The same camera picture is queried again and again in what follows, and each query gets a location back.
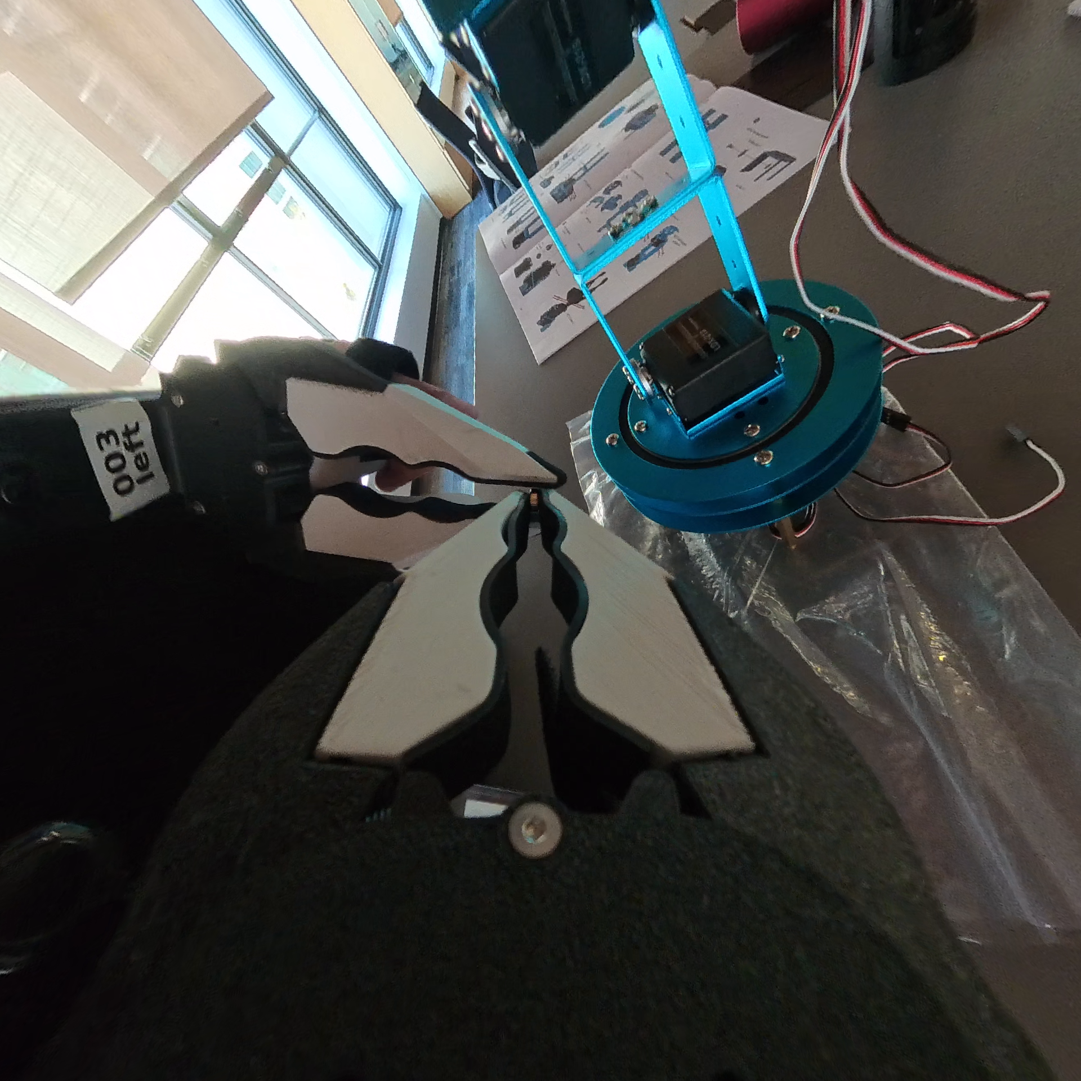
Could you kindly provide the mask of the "black cylindrical object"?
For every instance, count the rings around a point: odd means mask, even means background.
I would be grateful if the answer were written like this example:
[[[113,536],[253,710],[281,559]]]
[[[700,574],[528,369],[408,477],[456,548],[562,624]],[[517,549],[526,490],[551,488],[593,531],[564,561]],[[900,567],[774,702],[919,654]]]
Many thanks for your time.
[[[875,1],[875,70],[884,86],[933,74],[972,41],[975,1]]]

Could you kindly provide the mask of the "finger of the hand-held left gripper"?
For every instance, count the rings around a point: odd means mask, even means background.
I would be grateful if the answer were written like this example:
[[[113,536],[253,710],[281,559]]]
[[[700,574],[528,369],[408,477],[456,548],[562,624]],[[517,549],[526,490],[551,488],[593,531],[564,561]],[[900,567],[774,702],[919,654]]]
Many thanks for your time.
[[[326,490],[303,513],[301,532],[310,552],[408,570],[437,549],[494,568],[507,553],[507,501],[439,496],[399,497],[374,490]]]
[[[290,423],[320,458],[393,458],[486,484],[564,484],[564,472],[528,448],[412,385],[372,390],[290,378],[285,402]]]

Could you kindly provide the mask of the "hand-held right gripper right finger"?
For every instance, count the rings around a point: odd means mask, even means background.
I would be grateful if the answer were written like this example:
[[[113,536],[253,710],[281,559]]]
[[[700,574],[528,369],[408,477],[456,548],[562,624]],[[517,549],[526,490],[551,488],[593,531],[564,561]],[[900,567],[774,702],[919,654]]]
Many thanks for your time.
[[[655,762],[750,753],[671,576],[556,492],[540,494],[540,522],[572,703]]]

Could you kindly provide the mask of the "large glass window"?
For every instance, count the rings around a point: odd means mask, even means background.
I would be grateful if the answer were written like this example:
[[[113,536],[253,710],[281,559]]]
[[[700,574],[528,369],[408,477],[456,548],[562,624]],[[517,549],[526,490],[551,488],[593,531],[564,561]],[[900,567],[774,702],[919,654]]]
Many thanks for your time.
[[[402,206],[288,2],[2,2],[2,396],[377,330]]]

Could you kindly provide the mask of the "blue toy robot arm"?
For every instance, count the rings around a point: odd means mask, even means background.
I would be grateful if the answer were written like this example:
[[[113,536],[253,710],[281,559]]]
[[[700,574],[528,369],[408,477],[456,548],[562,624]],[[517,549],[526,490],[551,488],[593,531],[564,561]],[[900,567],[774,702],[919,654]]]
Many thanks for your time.
[[[844,290],[758,277],[659,2],[425,2],[469,75],[562,261],[617,353],[591,414],[601,467],[629,503],[684,532],[799,515],[863,458],[882,414],[882,339]],[[532,177],[651,82],[688,169],[662,202],[577,262]],[[589,279],[697,199],[712,239],[605,313]]]

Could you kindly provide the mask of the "black office chair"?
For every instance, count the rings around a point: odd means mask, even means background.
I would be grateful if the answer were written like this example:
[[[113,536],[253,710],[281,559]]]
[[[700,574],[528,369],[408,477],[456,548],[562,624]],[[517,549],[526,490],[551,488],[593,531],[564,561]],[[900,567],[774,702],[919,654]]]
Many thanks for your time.
[[[470,107],[466,114],[469,122],[454,114],[425,82],[414,95],[415,107],[429,128],[455,151],[473,174],[473,177],[492,209],[498,209],[519,190],[520,182],[513,173],[508,155],[495,141],[494,130],[483,117]]]

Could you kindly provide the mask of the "dark red metal bottle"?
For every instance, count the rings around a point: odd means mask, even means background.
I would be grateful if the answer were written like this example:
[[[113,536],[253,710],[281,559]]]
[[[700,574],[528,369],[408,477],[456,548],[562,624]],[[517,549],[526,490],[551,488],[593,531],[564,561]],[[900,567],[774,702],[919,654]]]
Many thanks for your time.
[[[832,1],[737,1],[735,21],[740,46],[755,55],[792,34],[819,25],[832,12]]]

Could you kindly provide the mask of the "large clear plastic bag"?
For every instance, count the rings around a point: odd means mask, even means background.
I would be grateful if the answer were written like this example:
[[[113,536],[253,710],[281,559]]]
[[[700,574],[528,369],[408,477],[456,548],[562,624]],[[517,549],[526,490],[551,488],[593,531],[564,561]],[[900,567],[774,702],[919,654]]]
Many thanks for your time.
[[[1079,940],[1079,637],[995,529],[868,522],[818,503],[795,548],[680,533],[566,424],[593,520],[710,596],[843,728],[963,939]]]

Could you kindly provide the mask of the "person's black clothing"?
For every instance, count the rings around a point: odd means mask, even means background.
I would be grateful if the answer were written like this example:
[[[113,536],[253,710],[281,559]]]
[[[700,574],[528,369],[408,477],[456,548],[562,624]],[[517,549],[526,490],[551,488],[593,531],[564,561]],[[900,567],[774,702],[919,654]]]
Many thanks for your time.
[[[72,1007],[209,751],[393,574],[248,556],[166,503],[74,529],[2,513],[2,1079]]]

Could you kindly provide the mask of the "assembly instruction manual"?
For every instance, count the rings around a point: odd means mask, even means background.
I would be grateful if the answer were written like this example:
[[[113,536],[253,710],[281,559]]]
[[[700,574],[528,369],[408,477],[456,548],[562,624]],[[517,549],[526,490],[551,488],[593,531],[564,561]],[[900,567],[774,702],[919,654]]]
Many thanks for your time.
[[[818,154],[825,121],[740,88],[717,88],[694,75],[689,80],[737,214]],[[646,82],[540,166],[531,185],[563,245],[586,262],[626,218],[662,202],[668,187],[686,178],[656,88]],[[712,239],[697,199],[669,221],[645,218],[650,232],[588,281],[605,313]],[[528,196],[513,193],[481,223],[480,235],[537,363],[596,323]]]

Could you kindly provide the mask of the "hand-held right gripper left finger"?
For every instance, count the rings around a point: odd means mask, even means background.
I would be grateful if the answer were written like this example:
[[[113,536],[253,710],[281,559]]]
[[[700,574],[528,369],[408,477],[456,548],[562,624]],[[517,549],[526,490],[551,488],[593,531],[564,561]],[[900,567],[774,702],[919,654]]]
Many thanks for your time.
[[[318,761],[408,764],[495,703],[524,511],[524,494],[507,495],[405,572],[317,740]]]

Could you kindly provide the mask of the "dark grey desk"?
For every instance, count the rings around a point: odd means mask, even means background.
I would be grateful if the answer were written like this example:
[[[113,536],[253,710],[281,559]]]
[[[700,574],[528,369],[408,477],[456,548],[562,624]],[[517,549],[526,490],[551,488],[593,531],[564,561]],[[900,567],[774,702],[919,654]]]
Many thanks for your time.
[[[937,503],[1013,512],[1053,486],[1060,498],[1002,528],[1079,637],[1079,21],[1065,2],[980,2],[973,42],[904,86],[860,81],[852,173],[902,235],[1015,288],[1047,289],[1047,312],[971,352],[903,364],[888,389],[953,451],[953,473],[848,499],[878,516]],[[1079,940],[964,940],[995,995],[1059,1079],[1079,1079]]]

